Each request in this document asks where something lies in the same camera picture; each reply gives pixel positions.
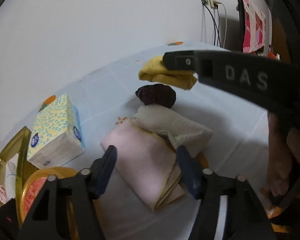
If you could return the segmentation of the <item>person's hand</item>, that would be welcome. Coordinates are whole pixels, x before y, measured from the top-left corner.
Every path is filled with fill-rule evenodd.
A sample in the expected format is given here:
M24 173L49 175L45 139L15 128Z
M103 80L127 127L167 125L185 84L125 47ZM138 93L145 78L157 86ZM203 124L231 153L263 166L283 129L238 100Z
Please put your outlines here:
M267 180L273 196L282 196L288 191L288 177L292 170L292 157L300 133L291 129L289 133L280 124L278 117L268 112L269 158Z

